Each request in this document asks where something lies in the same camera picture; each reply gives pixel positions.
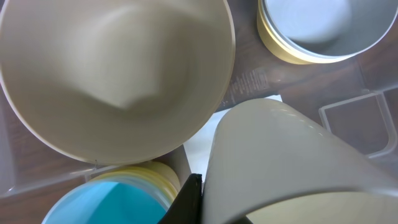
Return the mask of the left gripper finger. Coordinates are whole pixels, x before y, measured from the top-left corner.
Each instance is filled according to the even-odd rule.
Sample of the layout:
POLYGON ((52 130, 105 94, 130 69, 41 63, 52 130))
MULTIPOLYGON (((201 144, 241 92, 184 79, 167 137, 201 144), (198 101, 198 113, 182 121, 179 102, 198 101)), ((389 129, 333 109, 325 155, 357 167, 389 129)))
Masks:
POLYGON ((200 223, 202 175, 190 174, 167 213, 158 224, 200 223))

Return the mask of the blue cup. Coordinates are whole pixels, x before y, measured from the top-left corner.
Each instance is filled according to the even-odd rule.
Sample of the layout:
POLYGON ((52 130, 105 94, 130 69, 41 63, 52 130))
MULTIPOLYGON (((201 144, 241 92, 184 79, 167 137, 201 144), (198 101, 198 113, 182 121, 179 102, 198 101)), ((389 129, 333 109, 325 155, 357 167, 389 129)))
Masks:
POLYGON ((87 182, 64 195, 46 214, 43 224, 152 224, 173 203, 165 187, 117 175, 87 182))

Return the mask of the pale green cup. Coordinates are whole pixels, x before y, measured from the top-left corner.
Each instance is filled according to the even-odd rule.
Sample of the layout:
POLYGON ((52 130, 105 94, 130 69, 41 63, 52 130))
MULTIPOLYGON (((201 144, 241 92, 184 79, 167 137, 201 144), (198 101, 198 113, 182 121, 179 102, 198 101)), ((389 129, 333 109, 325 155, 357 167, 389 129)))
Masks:
POLYGON ((289 105, 249 100, 215 131, 203 223, 396 223, 397 179, 289 105))

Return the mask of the beige large bowl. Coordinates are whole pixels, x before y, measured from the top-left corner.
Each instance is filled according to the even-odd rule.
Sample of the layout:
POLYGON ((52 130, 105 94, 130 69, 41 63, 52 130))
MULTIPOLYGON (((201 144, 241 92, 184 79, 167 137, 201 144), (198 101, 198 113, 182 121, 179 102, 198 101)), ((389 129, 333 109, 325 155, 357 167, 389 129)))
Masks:
POLYGON ((24 126, 73 159, 173 151, 226 93, 236 40, 225 0, 27 1, 1 9, 1 86, 24 126))

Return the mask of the yellow small bowl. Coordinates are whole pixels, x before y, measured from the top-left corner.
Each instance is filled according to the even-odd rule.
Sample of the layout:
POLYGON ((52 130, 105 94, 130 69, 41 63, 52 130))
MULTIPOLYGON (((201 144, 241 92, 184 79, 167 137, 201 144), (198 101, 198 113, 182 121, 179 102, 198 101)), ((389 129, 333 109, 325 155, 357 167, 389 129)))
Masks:
POLYGON ((257 31, 259 36, 266 46, 266 48, 277 58, 296 65, 308 65, 310 62, 304 61, 292 54, 283 47, 282 44, 277 40, 277 38, 271 33, 269 26, 266 24, 264 13, 261 12, 261 7, 257 10, 257 31))

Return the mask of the white small bowl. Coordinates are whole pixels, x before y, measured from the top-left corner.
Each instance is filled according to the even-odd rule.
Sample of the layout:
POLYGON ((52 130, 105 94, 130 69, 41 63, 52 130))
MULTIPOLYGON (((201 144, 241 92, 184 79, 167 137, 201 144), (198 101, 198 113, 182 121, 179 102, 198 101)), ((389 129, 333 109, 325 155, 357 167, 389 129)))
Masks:
POLYGON ((358 53, 352 41, 354 6, 347 0, 259 1, 270 32, 290 54, 334 63, 358 53))

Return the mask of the grey small bowl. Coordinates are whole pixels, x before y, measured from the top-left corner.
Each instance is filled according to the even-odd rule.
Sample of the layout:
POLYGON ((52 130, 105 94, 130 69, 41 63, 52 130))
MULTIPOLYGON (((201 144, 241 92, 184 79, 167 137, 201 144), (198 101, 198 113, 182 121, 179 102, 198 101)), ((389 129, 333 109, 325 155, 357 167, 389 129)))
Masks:
POLYGON ((352 57, 376 45, 397 17, 397 0, 263 0, 276 34, 321 58, 352 57))

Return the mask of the yellow cup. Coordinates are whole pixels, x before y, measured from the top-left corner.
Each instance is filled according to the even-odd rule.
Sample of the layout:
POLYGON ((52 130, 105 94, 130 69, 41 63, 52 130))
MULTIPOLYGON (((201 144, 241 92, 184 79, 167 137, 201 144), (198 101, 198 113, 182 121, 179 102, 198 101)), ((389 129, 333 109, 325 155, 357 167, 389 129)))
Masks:
POLYGON ((165 184, 169 185, 173 190, 174 194, 178 194, 181 189, 180 181, 177 174, 172 168, 165 165, 164 163, 157 161, 149 161, 136 165, 141 168, 144 172, 158 178, 165 184))
POLYGON ((169 185, 165 184, 161 180, 152 175, 144 172, 141 168, 136 166, 128 166, 122 167, 119 169, 115 169, 106 173, 102 173, 100 175, 95 176, 92 178, 91 181, 96 180, 111 180, 117 179, 122 180, 125 179, 129 182, 129 179, 137 179, 143 180, 145 183, 153 185, 155 188, 159 189, 160 192, 165 196, 167 205, 170 206, 172 202, 175 200, 178 194, 174 194, 173 190, 170 188, 169 185))

